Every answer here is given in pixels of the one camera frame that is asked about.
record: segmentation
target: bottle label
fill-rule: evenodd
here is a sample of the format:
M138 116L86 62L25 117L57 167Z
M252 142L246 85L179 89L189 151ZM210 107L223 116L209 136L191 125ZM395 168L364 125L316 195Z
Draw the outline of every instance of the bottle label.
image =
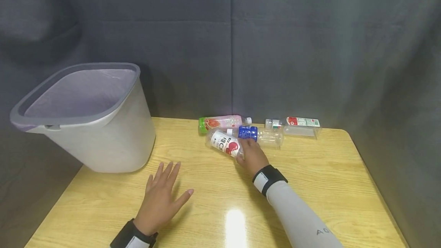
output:
M320 127L320 123L317 119L299 118L299 117L288 117L286 122L291 126L314 126Z
M204 117L199 119L199 127L202 133L216 128L236 128L242 124L240 115L227 115L218 117Z
M257 142L257 127L255 126L240 126L239 127L239 138L248 139L252 138Z
M280 124L280 120L273 119L273 129L279 129L282 125Z
M225 152L232 157L236 157L240 149L239 141L220 130L216 130L211 137L211 146Z

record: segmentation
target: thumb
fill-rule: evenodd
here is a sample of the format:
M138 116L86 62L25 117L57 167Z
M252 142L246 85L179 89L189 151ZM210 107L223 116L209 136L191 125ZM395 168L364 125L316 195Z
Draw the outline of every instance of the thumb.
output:
M236 157L236 162L243 168L245 168L245 160L241 156Z
M185 193L183 193L180 198L177 199L177 201L174 202L174 210L175 214L182 208L184 204L188 201L188 199L191 198L191 195L194 193L194 189L189 189Z

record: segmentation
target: blue bottle label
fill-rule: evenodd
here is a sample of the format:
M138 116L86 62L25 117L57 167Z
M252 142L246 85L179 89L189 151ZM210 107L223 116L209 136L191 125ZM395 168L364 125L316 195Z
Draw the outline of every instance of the blue bottle label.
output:
M252 138L257 142L257 127L256 126L240 126L239 127L239 138L248 139Z

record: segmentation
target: table surface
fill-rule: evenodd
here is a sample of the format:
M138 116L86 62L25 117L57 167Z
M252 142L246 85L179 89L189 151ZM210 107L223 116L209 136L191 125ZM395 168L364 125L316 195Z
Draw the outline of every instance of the table surface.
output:
M108 247L136 215L148 176L170 161L182 162L176 195L195 192L160 231L157 247L290 247L251 178L233 158L205 146L197 121L154 118L154 124L156 143L145 167L123 174L82 167L26 248ZM347 132L288 136L281 150L264 151L346 248L406 247Z

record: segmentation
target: wrist strap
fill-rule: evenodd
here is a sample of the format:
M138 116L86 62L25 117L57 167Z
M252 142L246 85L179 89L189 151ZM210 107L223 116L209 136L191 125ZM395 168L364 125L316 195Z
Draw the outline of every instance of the wrist strap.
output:
M270 188L270 186L278 181L285 181L286 183L288 183L288 180L282 175L282 173L271 165L267 165L266 167L263 167L253 177L254 186L265 197L266 197L266 191Z
M153 247L156 243L158 233L154 233L151 236L146 236L141 233L133 224L133 220L127 222L124 227L119 231L113 242L110 243L111 248L126 248L131 240L136 237L140 241L149 244L149 247Z

